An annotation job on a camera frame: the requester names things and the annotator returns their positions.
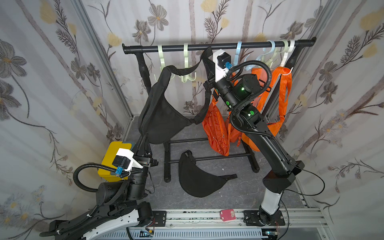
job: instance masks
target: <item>black bag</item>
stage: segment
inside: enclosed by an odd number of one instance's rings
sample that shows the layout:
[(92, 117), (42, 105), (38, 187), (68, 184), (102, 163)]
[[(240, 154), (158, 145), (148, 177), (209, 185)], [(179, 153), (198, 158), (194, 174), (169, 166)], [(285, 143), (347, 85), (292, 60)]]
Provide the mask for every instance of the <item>black bag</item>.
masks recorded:
[(171, 74), (182, 76), (192, 73), (199, 66), (203, 58), (212, 55), (212, 49), (208, 48), (203, 52), (200, 61), (191, 68), (177, 69), (175, 66), (164, 67), (159, 80), (155, 83), (148, 95), (147, 102), (139, 116), (138, 128), (141, 135), (148, 133), (149, 142), (161, 144), (170, 140), (184, 127), (201, 123), (207, 114), (211, 91), (205, 87), (205, 102), (200, 112), (189, 119), (176, 111), (165, 99), (164, 92), (167, 89)]
[(196, 159), (192, 152), (187, 150), (181, 154), (179, 160), (179, 181), (181, 187), (194, 197), (206, 197), (224, 186), (236, 174), (215, 176), (204, 172), (196, 166)]

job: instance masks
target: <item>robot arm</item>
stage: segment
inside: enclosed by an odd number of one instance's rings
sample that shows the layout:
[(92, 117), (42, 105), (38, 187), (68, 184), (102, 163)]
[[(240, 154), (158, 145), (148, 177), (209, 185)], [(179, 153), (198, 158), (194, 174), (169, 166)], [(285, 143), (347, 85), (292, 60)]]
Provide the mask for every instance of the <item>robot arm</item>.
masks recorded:
[[(258, 62), (271, 78), (270, 69), (265, 67), (262, 62), (249, 61), (241, 65), (255, 64), (255, 62)], [(211, 77), (205, 84), (215, 88), (227, 104), (228, 111), (232, 111), (231, 124), (239, 131), (244, 132), (257, 145), (272, 168), (263, 179), (266, 190), (258, 215), (260, 225), (268, 225), (274, 222), (275, 215), (278, 214), (282, 192), (293, 183), (296, 178), (295, 175), (301, 172), (304, 164), (301, 161), (295, 161), (284, 150), (271, 134), (265, 117), (250, 104), (250, 101), (255, 99), (255, 95), (261, 94), (268, 88), (268, 82), (271, 79), (265, 83), (263, 88), (260, 87), (257, 76), (254, 74), (240, 76), (238, 73), (237, 77), (230, 79), (228, 73), (232, 73), (237, 69), (241, 73), (242, 67), (238, 65), (232, 71), (229, 71), (229, 63), (230, 55), (223, 50), (213, 53), (213, 62), (210, 60), (204, 61), (208, 76)], [(237, 78), (240, 80), (234, 86), (233, 82)]]

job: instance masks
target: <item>marble pattern floor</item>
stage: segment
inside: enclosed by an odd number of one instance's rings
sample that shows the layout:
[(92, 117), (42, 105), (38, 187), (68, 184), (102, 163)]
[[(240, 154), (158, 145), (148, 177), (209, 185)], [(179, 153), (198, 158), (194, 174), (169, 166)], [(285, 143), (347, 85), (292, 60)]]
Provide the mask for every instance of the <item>marble pattern floor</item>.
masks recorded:
[[(137, 129), (137, 117), (128, 134), (127, 141), (136, 142), (140, 136)], [(189, 139), (206, 137), (201, 124), (192, 124), (180, 131), (172, 139)], [(258, 208), (263, 200), (265, 187), (262, 179), (271, 170), (270, 165), (260, 152), (255, 152), (260, 166), (259, 173), (251, 170), (247, 157), (198, 161), (197, 166), (214, 175), (237, 174), (238, 178), (229, 180), (220, 190), (203, 198), (187, 194), (180, 186), (178, 164), (171, 164), (172, 179), (166, 183), (164, 176), (164, 147), (162, 144), (151, 144), (153, 158), (159, 165), (150, 168), (155, 192), (149, 194), (144, 201), (150, 202), (152, 209), (249, 209)], [(218, 155), (209, 145), (208, 141), (171, 144), (171, 160), (179, 159), (180, 155), (191, 150), (194, 157)], [(243, 153), (242, 145), (236, 147), (231, 144), (230, 154)], [(153, 190), (150, 179), (147, 179), (146, 189)], [(297, 191), (295, 185), (289, 189)], [(282, 196), (287, 208), (302, 208), (299, 195), (286, 191)]]

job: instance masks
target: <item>light blue hanger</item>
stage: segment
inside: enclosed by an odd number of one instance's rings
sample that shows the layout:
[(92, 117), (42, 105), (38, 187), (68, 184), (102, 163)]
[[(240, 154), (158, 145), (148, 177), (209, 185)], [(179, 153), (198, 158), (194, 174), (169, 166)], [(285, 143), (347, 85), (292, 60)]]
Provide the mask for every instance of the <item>light blue hanger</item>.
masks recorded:
[(241, 49), (241, 41), (237, 42), (237, 47), (236, 47), (236, 53), (235, 53), (235, 59), (233, 60), (233, 66), (236, 66), (239, 61), (239, 54), (240, 54), (240, 49)]
[[(275, 50), (275, 47), (276, 47), (275, 42), (274, 42), (274, 41), (270, 41), (270, 40), (268, 40), (268, 42), (270, 42), (271, 45), (272, 45), (271, 50), (270, 50), (269, 52), (267, 52), (267, 53), (261, 54), (261, 55), (258, 56), (255, 60), (260, 61), (260, 59), (261, 59), (261, 61), (264, 62), (264, 56), (270, 54), (271, 52), (273, 52), (273, 51)], [(245, 70), (246, 70), (246, 71), (249, 71), (249, 70), (251, 70), (252, 68), (254, 68), (255, 66), (256, 66), (256, 65), (248, 65), (248, 66), (245, 67)]]

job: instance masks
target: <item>yellow box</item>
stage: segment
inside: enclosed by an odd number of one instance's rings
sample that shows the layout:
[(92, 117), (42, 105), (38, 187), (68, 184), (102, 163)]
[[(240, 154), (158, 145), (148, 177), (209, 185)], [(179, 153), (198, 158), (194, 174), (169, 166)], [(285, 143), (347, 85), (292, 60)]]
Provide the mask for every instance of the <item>yellow box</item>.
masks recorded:
[[(119, 148), (131, 149), (132, 144), (129, 142), (111, 142), (101, 164), (108, 167), (116, 168), (112, 165), (112, 162), (115, 159), (116, 153), (118, 152)], [(104, 178), (108, 182), (117, 182), (121, 180), (121, 178), (112, 175), (110, 171), (104, 169), (99, 169), (98, 174), (100, 177)]]

